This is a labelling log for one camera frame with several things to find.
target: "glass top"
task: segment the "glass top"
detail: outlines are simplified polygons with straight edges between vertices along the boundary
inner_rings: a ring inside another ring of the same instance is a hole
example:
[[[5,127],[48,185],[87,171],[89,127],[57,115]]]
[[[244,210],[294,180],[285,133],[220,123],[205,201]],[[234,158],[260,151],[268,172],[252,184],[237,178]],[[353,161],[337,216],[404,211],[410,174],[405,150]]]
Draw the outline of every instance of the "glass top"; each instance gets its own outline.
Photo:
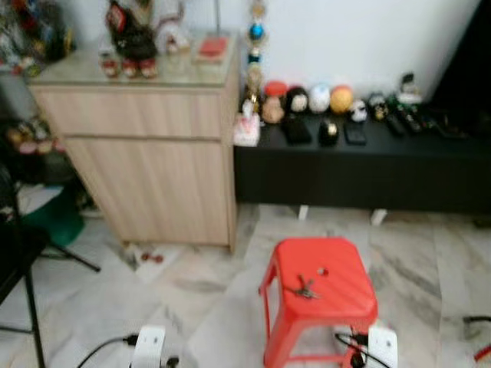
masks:
[[[176,55],[157,57],[158,75],[146,79],[143,76],[127,78],[121,71],[115,78],[106,77],[101,69],[99,47],[103,38],[75,51],[65,59],[50,65],[37,77],[31,78],[31,85],[141,85],[155,87],[221,87],[226,82],[230,62],[237,43],[237,34],[228,35],[226,55],[220,63],[196,62],[195,56],[205,38],[205,32],[193,32],[191,50]]]

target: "white table leg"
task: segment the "white table leg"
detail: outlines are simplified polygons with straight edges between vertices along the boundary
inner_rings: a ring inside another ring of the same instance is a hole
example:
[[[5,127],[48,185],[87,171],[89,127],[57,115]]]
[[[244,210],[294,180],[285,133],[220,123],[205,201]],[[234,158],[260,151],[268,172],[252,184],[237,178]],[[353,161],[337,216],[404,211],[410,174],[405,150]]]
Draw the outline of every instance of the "white table leg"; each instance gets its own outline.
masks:
[[[298,219],[300,221],[306,220],[307,214],[308,214],[308,206],[307,205],[301,205],[300,209],[298,210]]]
[[[389,213],[386,209],[375,209],[370,218],[370,222],[373,226],[380,226],[384,222],[385,216]]]

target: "stool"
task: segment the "stool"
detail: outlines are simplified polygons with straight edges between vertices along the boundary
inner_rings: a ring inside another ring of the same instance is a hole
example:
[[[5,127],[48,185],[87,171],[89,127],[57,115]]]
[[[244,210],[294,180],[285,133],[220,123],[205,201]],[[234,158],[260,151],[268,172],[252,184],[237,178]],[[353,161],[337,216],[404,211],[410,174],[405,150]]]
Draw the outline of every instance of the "stool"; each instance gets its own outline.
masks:
[[[318,298],[292,290],[313,280],[310,289]],[[270,330],[267,287],[278,278],[279,308]],[[345,325],[354,333],[368,334],[377,319],[377,299],[356,247],[343,238],[291,238],[276,245],[259,288],[264,298],[266,322],[266,368],[288,362],[324,361],[351,367],[356,349],[345,355],[293,356],[290,353],[302,331],[309,327]]]

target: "cabinet drawer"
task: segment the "cabinet drawer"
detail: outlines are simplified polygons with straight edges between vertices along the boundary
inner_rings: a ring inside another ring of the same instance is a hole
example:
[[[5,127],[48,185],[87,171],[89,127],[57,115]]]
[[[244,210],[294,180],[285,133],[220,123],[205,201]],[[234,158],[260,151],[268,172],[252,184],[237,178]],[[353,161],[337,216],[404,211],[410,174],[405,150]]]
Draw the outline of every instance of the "cabinet drawer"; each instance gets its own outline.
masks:
[[[219,138],[219,95],[104,88],[34,89],[64,135]]]
[[[92,138],[65,142],[77,171],[121,239],[229,243],[219,143]]]

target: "marble floor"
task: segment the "marble floor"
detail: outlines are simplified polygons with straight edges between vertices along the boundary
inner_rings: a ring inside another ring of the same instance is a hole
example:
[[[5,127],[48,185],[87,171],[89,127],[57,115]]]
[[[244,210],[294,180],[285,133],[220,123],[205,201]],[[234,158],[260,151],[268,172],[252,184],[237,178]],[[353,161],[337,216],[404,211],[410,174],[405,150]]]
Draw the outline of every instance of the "marble floor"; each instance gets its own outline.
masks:
[[[362,210],[312,208],[300,222],[289,207],[243,205],[233,255],[154,245],[166,262],[141,265],[141,249],[121,252],[104,222],[90,220],[71,249],[99,263],[100,274],[72,262],[36,261],[48,366],[76,367],[107,338],[162,324],[166,353],[179,354],[184,368],[261,367],[265,332],[257,287],[274,246],[293,236],[344,236],[356,244],[377,292],[378,323],[397,332],[399,367],[472,367],[473,353],[491,342],[491,328],[482,325],[466,339],[461,322],[463,315],[491,314],[491,230],[458,215],[393,212],[372,227]],[[0,306],[0,324],[28,322],[20,283]],[[309,331],[296,347],[332,349],[322,329]],[[86,367],[127,367],[131,354],[114,345]],[[31,337],[0,332],[0,367],[36,367]]]

